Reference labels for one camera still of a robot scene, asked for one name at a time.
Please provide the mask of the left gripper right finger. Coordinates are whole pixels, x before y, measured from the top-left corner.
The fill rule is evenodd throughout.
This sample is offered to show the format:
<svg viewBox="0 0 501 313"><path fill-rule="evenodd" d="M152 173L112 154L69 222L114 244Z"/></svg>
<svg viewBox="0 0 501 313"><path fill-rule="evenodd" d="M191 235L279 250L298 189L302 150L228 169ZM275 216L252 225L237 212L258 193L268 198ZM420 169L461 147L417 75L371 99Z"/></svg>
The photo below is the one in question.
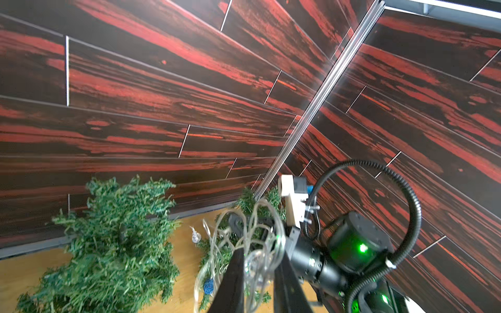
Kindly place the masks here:
<svg viewBox="0 0 501 313"><path fill-rule="evenodd" d="M313 313L287 254L275 269L273 285L274 313Z"/></svg>

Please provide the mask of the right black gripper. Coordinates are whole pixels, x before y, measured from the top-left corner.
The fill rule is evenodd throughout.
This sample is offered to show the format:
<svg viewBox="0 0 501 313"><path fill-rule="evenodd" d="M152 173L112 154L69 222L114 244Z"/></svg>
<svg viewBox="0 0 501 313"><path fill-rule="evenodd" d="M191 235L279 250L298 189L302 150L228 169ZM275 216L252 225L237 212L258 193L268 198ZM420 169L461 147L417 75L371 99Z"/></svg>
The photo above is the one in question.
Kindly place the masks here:
<svg viewBox="0 0 501 313"><path fill-rule="evenodd" d="M252 239L265 239L268 233L274 232L274 219L269 216L257 216L253 220L256 228L248 230ZM243 219L231 213L228 225L232 236L242 238L244 235ZM296 275L323 290L331 296L339 295L348 288L348 279L339 266L335 264L326 249L300 235L300 229L287 226L285 249Z"/></svg>

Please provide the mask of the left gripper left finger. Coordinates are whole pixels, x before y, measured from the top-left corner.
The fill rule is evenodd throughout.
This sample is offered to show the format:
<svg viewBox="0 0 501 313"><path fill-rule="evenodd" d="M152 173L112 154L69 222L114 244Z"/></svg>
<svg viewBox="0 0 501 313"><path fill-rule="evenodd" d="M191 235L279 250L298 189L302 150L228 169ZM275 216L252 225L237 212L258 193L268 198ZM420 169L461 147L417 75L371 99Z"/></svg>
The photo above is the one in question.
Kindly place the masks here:
<svg viewBox="0 0 501 313"><path fill-rule="evenodd" d="M244 249L234 251L208 313L244 313Z"/></svg>

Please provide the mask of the decorated christmas tree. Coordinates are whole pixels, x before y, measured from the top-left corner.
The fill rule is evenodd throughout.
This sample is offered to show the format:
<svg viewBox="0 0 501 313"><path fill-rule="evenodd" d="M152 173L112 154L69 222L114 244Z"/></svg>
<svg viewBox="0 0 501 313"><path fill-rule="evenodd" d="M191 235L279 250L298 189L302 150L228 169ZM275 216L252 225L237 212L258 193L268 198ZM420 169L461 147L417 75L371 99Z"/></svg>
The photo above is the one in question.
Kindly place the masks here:
<svg viewBox="0 0 501 313"><path fill-rule="evenodd" d="M197 245L204 255L195 282L195 312L209 309L237 251L244 257L245 312L255 312L271 300L267 288L285 255L285 220L279 189L274 186L259 200L245 189L233 207L216 217L214 227L204 224L207 238Z"/></svg>

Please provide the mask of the small christmas tree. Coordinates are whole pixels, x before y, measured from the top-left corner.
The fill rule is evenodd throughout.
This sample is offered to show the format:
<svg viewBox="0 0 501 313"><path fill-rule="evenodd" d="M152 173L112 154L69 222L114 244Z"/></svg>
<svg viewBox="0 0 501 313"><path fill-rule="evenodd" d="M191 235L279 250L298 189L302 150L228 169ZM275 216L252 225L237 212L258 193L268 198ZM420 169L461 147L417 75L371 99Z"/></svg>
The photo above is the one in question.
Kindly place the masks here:
<svg viewBox="0 0 501 313"><path fill-rule="evenodd" d="M70 261L48 269L19 296L17 312L138 312L167 302L180 273L169 237L175 201L166 179L92 179L83 216L60 214L53 222L73 236Z"/></svg>

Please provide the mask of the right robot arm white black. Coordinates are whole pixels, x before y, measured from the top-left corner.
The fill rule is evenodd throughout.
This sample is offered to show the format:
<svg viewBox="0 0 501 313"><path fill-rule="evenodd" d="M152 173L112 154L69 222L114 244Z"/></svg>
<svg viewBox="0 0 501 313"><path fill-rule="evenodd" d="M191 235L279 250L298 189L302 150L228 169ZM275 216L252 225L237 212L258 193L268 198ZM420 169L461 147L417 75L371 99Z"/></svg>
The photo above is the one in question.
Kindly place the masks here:
<svg viewBox="0 0 501 313"><path fill-rule="evenodd" d="M327 245L319 246L300 236L295 226L287 227L285 249L296 275L319 289L318 296L345 299L359 280L368 283L356 291L352 312L423 312L385 275L373 271L396 268L390 237L375 223L357 212L349 212L330 222L335 231Z"/></svg>

